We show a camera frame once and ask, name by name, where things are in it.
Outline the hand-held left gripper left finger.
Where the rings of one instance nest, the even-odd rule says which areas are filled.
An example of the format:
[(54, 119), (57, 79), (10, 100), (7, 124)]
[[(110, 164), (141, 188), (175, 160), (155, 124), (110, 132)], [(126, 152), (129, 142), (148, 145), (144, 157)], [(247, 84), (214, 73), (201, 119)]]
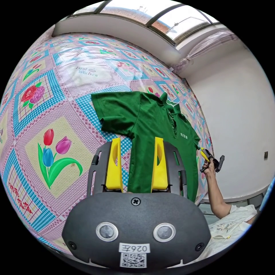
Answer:
[(108, 191), (123, 192), (121, 139), (119, 137), (112, 139), (111, 142), (105, 186)]

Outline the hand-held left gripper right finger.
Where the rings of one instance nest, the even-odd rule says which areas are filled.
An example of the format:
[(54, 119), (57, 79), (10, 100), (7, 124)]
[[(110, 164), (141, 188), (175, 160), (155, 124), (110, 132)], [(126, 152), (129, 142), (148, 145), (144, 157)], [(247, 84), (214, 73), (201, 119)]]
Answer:
[(162, 138), (155, 137), (151, 192), (166, 192), (167, 188), (168, 176), (164, 141)]

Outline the person's right hand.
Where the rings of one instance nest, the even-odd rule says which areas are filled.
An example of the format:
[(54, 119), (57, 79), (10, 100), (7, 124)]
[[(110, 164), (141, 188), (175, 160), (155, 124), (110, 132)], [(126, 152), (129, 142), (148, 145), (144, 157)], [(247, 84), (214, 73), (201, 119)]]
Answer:
[(205, 174), (206, 178), (215, 177), (215, 167), (212, 158), (209, 160), (209, 162), (205, 160), (202, 169), (204, 169), (203, 173)]

